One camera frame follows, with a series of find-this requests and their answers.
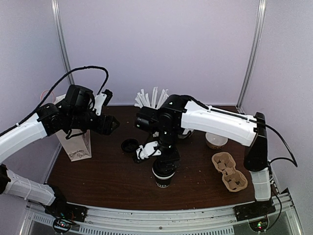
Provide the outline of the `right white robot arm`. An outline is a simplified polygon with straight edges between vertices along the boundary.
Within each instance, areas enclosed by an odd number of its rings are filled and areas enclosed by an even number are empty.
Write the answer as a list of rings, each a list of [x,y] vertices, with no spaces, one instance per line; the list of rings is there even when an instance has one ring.
[[[135,126],[152,134],[158,132],[157,141],[138,147],[136,161],[156,156],[153,173],[159,180],[174,175],[179,161],[176,141],[185,130],[211,133],[245,146],[244,167],[251,174],[256,200],[250,210],[261,216],[269,209],[268,140],[262,113],[241,115],[206,106],[189,95],[173,94],[158,109],[142,107],[136,114]]]

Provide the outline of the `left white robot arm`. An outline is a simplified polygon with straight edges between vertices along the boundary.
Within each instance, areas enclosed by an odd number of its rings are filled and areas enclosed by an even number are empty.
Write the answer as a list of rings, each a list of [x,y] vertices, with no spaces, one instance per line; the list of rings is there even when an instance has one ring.
[[[108,104],[112,96],[110,90],[93,95],[88,88],[70,85],[67,93],[56,104],[48,103],[36,108],[25,122],[17,124],[1,136],[0,161],[4,162],[27,145],[55,133],[59,133],[69,143],[87,143],[89,131],[110,135],[119,127],[119,122],[115,117],[103,114],[102,107]],[[66,217],[70,213],[70,206],[63,201],[60,192],[49,185],[15,174],[5,164],[0,165],[0,191],[51,206],[59,217]]]

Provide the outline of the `aluminium post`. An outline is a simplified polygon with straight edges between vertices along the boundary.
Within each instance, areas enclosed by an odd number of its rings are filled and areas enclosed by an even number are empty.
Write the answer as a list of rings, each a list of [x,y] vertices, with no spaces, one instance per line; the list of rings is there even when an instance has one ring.
[[[251,46],[250,55],[249,55],[249,59],[247,63],[247,68],[245,71],[244,81],[243,81],[240,95],[236,104],[236,108],[239,111],[239,113],[244,113],[243,102],[244,102],[244,98],[248,90],[250,79],[252,77],[252,73],[253,73],[256,57],[257,57],[257,51],[258,51],[258,47],[259,47],[260,40],[262,37],[265,15],[266,15],[266,8],[267,8],[267,1],[259,0],[252,46]]]
[[[59,7],[59,1],[58,0],[51,0],[51,7],[52,7],[52,14],[56,26],[56,31],[58,35],[58,42],[61,50],[61,58],[63,61],[64,69],[66,72],[69,72],[71,70],[67,47],[66,47],[66,41],[62,26],[62,19],[61,19],[61,13],[60,13],[60,7]]]

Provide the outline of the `aluminium front rail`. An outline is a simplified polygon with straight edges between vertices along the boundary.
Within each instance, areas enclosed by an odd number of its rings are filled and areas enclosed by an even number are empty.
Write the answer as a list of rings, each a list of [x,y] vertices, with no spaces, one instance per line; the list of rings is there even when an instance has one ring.
[[[176,211],[135,211],[87,207],[84,222],[76,224],[69,235],[257,235],[256,226],[266,222],[267,235],[301,235],[303,229],[286,192],[273,198],[276,211],[239,221],[234,205]]]

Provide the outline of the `left aluminium post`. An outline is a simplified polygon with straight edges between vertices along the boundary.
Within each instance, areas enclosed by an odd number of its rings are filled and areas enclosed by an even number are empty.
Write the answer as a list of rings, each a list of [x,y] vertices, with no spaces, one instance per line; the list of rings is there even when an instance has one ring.
[[[61,58],[63,61],[64,69],[66,72],[69,72],[71,70],[67,47],[66,47],[66,41],[62,26],[62,19],[61,19],[61,13],[60,13],[60,7],[59,7],[59,1],[58,0],[51,0],[51,7],[52,7],[52,14],[56,26],[56,31],[58,35],[58,42],[61,50]]]

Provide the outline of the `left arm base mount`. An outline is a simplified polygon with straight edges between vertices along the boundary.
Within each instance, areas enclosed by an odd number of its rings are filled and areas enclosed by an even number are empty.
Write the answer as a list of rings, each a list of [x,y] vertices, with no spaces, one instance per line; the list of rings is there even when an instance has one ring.
[[[84,222],[88,211],[87,207],[70,204],[61,199],[54,200],[50,206],[44,205],[44,208],[46,213],[55,218],[69,220],[71,222]]]

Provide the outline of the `right aluminium post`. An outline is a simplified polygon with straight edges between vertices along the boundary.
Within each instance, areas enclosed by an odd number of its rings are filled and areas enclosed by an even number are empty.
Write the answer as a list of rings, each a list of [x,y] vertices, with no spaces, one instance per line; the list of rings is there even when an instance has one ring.
[[[258,47],[259,47],[260,40],[262,37],[265,15],[266,15],[266,8],[267,8],[267,1],[259,0],[252,46],[251,46],[250,55],[249,55],[249,59],[247,63],[247,68],[245,71],[244,81],[243,81],[240,95],[236,104],[236,108],[239,111],[239,113],[244,113],[243,102],[244,102],[244,98],[248,90],[250,79],[252,77],[252,73],[253,73],[256,57],[257,57],[257,51],[258,51]]]

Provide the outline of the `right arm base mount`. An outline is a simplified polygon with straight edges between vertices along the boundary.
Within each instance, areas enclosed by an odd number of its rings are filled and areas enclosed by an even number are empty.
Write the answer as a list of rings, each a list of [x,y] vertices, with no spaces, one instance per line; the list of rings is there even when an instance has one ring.
[[[250,220],[276,212],[275,206],[270,202],[252,202],[234,207],[237,221]]]

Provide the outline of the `cardboard cup carrier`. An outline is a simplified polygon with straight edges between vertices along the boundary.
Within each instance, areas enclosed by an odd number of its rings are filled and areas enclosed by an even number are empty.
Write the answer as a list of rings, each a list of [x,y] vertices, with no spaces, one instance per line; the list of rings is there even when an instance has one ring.
[[[219,152],[212,156],[215,169],[222,174],[222,182],[229,192],[239,192],[247,188],[248,180],[236,169],[236,162],[228,152]]]

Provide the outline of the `single black paper cup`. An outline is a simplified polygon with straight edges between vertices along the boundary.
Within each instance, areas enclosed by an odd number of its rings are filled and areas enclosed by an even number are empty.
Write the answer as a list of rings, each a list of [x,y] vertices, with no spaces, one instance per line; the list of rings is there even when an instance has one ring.
[[[175,172],[175,169],[166,170],[157,165],[153,165],[152,167],[152,173],[154,175],[156,185],[160,188],[169,187]]]

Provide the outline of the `white round bowl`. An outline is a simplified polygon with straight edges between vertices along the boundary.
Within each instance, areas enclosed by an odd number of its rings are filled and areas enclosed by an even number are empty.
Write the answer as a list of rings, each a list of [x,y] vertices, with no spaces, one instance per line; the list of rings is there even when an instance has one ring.
[[[214,135],[212,133],[205,133],[205,140],[207,146],[214,150],[223,148],[228,142],[228,138]]]

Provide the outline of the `black lid on table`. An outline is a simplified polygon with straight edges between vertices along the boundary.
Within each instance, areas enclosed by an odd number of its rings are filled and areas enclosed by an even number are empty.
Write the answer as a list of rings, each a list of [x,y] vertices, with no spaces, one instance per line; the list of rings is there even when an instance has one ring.
[[[126,153],[133,153],[139,147],[139,143],[136,139],[126,139],[121,144],[121,149]]]

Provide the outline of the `white paper bag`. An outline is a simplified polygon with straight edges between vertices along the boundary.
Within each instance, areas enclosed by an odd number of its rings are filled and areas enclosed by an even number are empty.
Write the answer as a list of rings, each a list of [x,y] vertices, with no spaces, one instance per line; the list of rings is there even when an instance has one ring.
[[[47,135],[57,136],[72,162],[92,157],[90,131],[76,126],[75,118],[80,113],[68,105],[65,94],[58,96],[54,103],[42,105],[37,114]]]

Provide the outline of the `white cup of straws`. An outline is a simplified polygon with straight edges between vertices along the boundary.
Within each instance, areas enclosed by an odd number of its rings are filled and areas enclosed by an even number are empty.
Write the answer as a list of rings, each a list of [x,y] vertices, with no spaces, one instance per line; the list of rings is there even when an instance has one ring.
[[[162,89],[160,92],[158,92],[158,87],[153,87],[151,94],[146,93],[144,89],[141,89],[134,99],[134,106],[138,108],[149,107],[153,109],[159,109],[168,97],[168,89]]]

